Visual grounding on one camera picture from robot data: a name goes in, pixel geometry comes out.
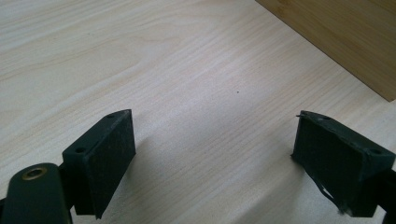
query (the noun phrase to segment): wood grain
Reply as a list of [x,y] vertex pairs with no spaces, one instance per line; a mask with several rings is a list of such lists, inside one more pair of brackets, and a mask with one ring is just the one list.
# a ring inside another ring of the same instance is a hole
[[388,101],[396,98],[396,2],[258,0]]
[[2,1],[0,17],[0,197],[131,108],[137,154],[103,219],[75,223],[381,222],[340,216],[290,154],[302,109],[396,151],[395,102],[255,1]]

